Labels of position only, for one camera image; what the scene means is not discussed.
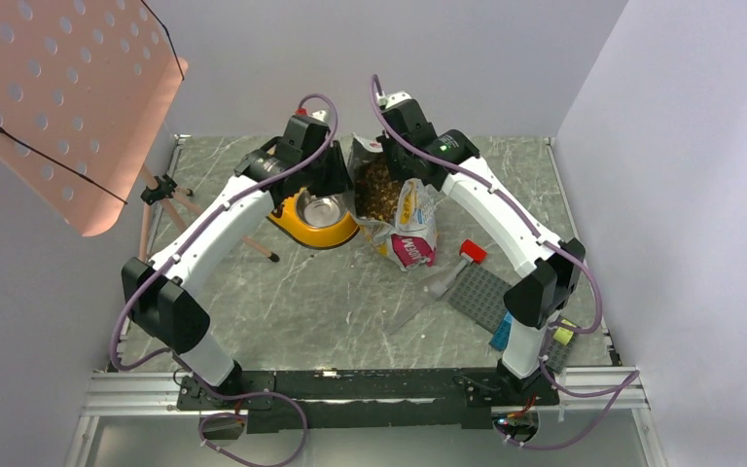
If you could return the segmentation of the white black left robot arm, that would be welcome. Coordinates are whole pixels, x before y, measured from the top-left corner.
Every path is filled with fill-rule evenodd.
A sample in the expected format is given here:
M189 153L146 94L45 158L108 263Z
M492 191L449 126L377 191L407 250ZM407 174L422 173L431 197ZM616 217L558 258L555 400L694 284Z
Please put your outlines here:
M349 188L333 133L316 117L292 116L281 135L236 165L222 192L176 240L122 269L131 321L203 380L202 396L215 408L232 406L243 393L242 369L212 336L196 295L222 258L284 200L302 189L325 197Z

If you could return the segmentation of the cat food bag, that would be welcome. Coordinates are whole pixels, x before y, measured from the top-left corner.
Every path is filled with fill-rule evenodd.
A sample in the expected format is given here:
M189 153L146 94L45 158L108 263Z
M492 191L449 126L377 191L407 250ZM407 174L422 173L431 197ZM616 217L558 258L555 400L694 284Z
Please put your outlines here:
M366 242L407 271L436 262L435 202L417 178L396 180L377 141L355 134L346 166L352 188L345 196Z

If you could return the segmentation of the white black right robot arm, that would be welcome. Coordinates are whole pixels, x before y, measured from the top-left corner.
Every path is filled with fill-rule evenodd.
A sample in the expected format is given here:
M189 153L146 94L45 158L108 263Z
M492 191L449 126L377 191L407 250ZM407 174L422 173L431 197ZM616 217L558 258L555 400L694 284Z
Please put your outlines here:
M393 174L418 179L458 203L515 268L519 281L503 297L511 328L497 387L506 402L521 404L545 374L546 332L576 290L586 249L537 221L494 175L478 146L457 129L436 132L415 99L381 97L375 105L384 128L377 140Z

